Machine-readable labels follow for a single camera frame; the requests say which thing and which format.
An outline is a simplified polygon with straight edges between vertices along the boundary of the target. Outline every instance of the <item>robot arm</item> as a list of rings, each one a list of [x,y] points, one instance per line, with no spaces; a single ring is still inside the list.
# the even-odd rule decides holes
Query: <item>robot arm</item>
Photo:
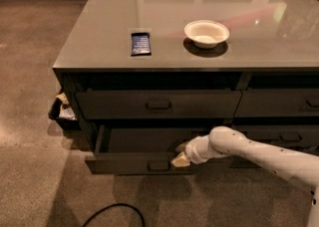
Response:
[[[172,160],[175,167],[200,164],[211,158],[241,156],[314,194],[307,227],[319,226],[319,157],[248,139],[226,126],[214,128],[183,146]]]

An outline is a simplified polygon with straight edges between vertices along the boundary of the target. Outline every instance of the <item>white bowl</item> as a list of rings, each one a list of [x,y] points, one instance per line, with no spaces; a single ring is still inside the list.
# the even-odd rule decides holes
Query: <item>white bowl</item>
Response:
[[[196,46],[204,49],[213,48],[229,37],[225,26],[209,20],[191,22],[185,26],[184,31]]]

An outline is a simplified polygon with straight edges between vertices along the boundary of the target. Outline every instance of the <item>glossy countertop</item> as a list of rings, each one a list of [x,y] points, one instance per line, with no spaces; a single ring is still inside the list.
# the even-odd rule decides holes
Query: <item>glossy countertop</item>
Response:
[[[230,36],[200,50],[183,31],[195,20]],[[319,71],[318,22],[317,0],[89,0],[54,69]],[[151,56],[131,56],[133,32],[151,33]]]

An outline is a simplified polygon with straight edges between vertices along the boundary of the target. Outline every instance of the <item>brown floor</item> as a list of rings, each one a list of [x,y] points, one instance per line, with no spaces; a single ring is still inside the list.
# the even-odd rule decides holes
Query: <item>brown floor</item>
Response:
[[[80,131],[48,119],[52,66],[85,1],[0,0],[0,226],[81,226],[130,203],[148,227],[302,227],[310,194],[260,168],[202,165],[187,176],[92,175]],[[130,209],[90,226],[142,226]]]

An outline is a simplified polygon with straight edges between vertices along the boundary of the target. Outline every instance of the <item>black object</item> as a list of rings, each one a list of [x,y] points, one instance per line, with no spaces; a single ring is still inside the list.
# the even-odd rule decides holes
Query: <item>black object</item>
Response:
[[[60,106],[62,102],[56,98],[49,110],[49,119],[53,119],[63,130],[79,130],[79,123],[75,119],[60,118]]]
[[[151,55],[150,33],[148,32],[132,33],[131,56],[150,56],[150,55]]]
[[[94,214],[84,223],[84,225],[82,225],[82,227],[88,226],[88,224],[91,222],[91,220],[92,220],[93,218],[95,218],[97,215],[99,215],[99,214],[102,213],[103,211],[105,211],[105,210],[107,210],[107,209],[110,209],[110,208],[113,208],[113,207],[129,207],[129,208],[133,209],[133,210],[136,211],[136,212],[138,213],[138,215],[140,216],[141,221],[142,221],[142,226],[143,226],[143,227],[146,226],[146,222],[145,222],[145,220],[144,220],[143,214],[141,213],[141,211],[140,211],[138,208],[136,208],[136,207],[134,207],[134,206],[132,206],[132,205],[130,205],[130,204],[127,204],[127,203],[116,203],[116,204],[112,204],[112,205],[110,205],[110,206],[106,206],[106,207],[100,209],[99,211],[97,211],[96,213],[94,213]]]

